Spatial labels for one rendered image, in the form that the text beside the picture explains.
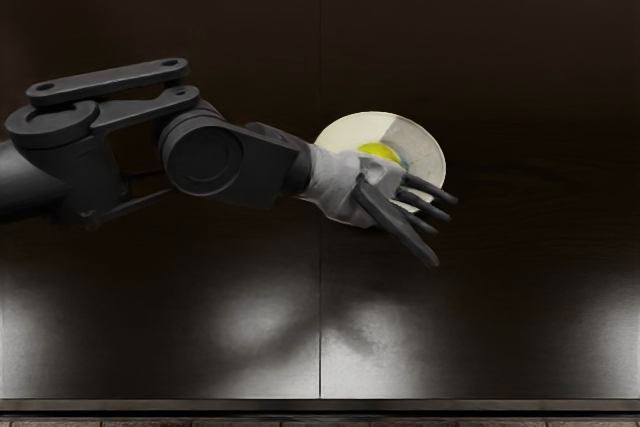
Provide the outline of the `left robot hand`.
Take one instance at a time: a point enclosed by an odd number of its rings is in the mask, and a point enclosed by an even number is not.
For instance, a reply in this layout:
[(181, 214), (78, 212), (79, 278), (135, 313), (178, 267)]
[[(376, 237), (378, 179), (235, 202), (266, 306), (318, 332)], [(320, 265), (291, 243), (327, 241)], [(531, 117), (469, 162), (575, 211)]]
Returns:
[(455, 205), (458, 199), (400, 165), (379, 156), (358, 151), (332, 153), (310, 147), (311, 170), (308, 185), (297, 195), (310, 202), (330, 220), (359, 228), (386, 231), (428, 267), (440, 265), (435, 251), (421, 235), (437, 230), (402, 203), (435, 219), (449, 221), (450, 215), (417, 196), (416, 190), (436, 200)]

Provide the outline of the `white patterned plate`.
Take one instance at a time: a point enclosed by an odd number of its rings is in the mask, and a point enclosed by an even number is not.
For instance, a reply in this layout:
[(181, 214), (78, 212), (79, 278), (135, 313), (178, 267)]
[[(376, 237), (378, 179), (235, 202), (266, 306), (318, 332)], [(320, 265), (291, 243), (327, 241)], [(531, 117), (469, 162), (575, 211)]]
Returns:
[(390, 146), (409, 174), (443, 187), (446, 161), (441, 147), (426, 129), (406, 117), (379, 111), (353, 113), (329, 124), (315, 140), (332, 153), (357, 151), (369, 142)]

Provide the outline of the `yellow round fruit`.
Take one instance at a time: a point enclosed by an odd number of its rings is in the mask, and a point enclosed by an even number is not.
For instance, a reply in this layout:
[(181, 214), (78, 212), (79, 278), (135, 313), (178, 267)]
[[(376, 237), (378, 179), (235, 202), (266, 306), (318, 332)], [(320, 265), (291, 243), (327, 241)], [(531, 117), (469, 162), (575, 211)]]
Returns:
[(362, 144), (357, 148), (357, 151), (386, 159), (400, 165), (401, 167), (404, 166), (403, 160), (399, 154), (390, 146), (382, 142), (369, 142)]

